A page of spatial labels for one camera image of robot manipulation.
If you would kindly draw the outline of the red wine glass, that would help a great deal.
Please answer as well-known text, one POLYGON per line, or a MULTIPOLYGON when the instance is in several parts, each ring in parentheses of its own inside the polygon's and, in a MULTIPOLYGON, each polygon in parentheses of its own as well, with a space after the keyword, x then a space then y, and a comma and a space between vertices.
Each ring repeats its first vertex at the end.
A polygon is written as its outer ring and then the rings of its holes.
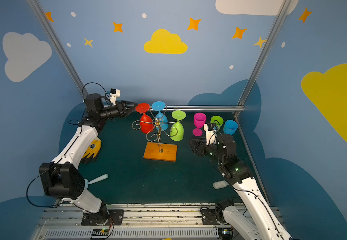
POLYGON ((140 123, 140 130, 144 134, 150 133, 155 126, 152 124, 153 120, 150 116, 147 115, 147 112, 150 110, 150 105, 147 103, 140 103, 136 106, 136 111, 140 114, 142 114, 139 123, 140 123))

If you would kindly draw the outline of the magenta wine glass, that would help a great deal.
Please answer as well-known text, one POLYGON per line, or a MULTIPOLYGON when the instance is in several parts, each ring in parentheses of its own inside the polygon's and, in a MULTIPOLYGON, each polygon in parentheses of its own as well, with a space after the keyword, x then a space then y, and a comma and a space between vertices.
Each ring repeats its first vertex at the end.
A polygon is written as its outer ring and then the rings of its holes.
POLYGON ((196 113, 193 117, 193 123, 195 129, 193 129, 192 134, 196 137, 200 137, 202 135, 202 129, 206 121, 206 115, 204 113, 196 113))

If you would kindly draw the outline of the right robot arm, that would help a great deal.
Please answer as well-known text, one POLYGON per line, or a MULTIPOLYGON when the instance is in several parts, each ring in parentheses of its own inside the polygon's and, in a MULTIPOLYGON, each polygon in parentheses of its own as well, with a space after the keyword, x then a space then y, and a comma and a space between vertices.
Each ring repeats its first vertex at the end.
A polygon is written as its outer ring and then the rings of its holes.
POLYGON ((216 204, 223 221, 245 240, 293 239, 262 196, 250 169, 238 159, 233 136, 222 134, 213 142, 204 138, 190 139, 189 144, 194 154, 199 157, 208 156, 217 161, 219 172, 237 192, 254 223, 240 213, 231 201, 216 204))

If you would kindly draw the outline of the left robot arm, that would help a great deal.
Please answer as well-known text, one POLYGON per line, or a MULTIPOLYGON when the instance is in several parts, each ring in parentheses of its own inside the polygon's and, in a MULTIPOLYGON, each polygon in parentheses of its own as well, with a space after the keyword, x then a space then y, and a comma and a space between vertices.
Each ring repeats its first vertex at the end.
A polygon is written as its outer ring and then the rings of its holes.
POLYGON ((75 135, 50 163, 43 163, 39 168, 45 195, 68 201, 86 214, 106 215, 107 210, 102 200, 85 188, 85 180, 78 171, 83 155, 107 120, 124 118, 138 105, 129 101, 114 101, 106 107, 104 99, 100 94, 86 96, 87 116, 82 118, 75 135))

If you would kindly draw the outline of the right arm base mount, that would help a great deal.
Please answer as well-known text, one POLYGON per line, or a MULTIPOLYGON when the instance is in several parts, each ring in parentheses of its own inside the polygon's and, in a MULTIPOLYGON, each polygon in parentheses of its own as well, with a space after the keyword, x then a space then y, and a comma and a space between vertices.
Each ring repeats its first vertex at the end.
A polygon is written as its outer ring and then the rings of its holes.
POLYGON ((227 200, 217 203, 213 209, 199 209, 203 225, 220 225, 218 236, 220 240, 260 240, 257 227, 241 213, 236 205, 227 200))

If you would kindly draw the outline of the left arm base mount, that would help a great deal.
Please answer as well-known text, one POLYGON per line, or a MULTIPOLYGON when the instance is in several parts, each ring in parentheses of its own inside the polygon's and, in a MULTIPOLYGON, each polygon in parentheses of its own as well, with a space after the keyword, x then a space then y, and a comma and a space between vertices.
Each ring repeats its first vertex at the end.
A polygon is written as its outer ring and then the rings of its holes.
POLYGON ((82 226, 120 226, 124 217, 123 209, 108 209, 102 204, 97 213, 83 213, 82 226))

